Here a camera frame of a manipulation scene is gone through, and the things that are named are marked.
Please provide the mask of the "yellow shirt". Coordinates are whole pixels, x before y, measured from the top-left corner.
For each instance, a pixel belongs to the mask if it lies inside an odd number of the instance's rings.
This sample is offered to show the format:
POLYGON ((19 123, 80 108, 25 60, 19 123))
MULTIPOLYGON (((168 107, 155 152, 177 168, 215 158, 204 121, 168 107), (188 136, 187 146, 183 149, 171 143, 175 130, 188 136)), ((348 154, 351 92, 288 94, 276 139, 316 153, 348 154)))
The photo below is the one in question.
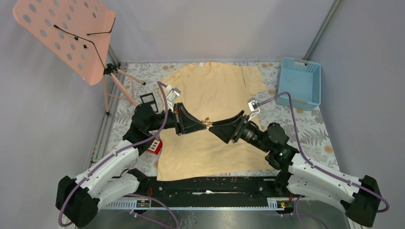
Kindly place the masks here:
MULTIPOLYGON (((248 111, 247 101, 256 94, 273 90, 276 70, 220 62, 185 65, 162 79, 181 91, 178 102, 199 120, 219 121, 248 111)), ((157 178, 173 181, 243 171, 272 170, 265 153, 238 141, 226 144, 208 130, 178 136, 174 130, 160 133, 163 142, 157 178)))

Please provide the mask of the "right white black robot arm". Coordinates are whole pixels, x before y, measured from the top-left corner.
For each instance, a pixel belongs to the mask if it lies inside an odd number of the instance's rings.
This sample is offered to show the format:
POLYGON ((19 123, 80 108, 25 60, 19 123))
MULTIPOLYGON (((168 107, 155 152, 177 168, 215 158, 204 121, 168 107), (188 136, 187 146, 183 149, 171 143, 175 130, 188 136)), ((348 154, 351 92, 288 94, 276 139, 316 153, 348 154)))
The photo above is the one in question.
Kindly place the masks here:
POLYGON ((289 193, 317 199, 341 210, 349 219, 371 228, 380 205, 377 181, 368 175, 351 176, 303 156, 288 144, 289 137, 278 123, 265 131, 241 111, 236 116, 213 122, 209 131, 225 143, 243 140, 267 153, 265 160, 279 170, 274 180, 275 193, 289 193))

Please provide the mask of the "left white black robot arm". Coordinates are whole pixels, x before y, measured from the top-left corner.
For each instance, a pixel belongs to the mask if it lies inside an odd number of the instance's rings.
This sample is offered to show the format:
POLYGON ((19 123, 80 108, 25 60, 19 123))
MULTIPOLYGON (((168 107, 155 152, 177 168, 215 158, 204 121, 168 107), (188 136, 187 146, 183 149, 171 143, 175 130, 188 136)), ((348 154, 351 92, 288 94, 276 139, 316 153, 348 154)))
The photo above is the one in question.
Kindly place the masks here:
POLYGON ((183 103, 175 103, 172 109, 161 113, 150 104, 136 106, 129 130, 112 152, 76 177, 65 176, 59 181, 55 203, 60 211, 59 225, 84 227, 103 206, 121 196, 146 194, 147 181, 132 172, 112 183, 108 181, 128 162, 151 149, 160 131, 171 128, 176 135, 185 135, 205 130, 206 125, 191 115, 183 103))

